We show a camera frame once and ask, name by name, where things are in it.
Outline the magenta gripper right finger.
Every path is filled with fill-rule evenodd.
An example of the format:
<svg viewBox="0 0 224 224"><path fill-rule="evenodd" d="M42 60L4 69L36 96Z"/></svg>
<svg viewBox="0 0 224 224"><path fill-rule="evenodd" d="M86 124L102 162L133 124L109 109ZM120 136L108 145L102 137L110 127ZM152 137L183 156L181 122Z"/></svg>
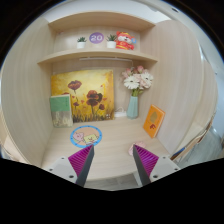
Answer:
<svg viewBox="0 0 224 224"><path fill-rule="evenodd" d="M159 157L143 147L133 146L133 157L143 186L151 183L150 174Z"/></svg>

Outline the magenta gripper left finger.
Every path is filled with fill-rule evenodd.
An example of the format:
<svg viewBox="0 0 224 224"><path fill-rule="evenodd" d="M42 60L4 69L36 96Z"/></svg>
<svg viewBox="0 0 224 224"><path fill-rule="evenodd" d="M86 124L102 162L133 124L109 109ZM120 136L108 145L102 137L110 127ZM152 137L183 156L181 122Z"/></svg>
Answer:
<svg viewBox="0 0 224 224"><path fill-rule="evenodd" d="M94 146L89 145L68 158L77 175L76 184L81 187L83 187L86 183L93 157Z"/></svg>

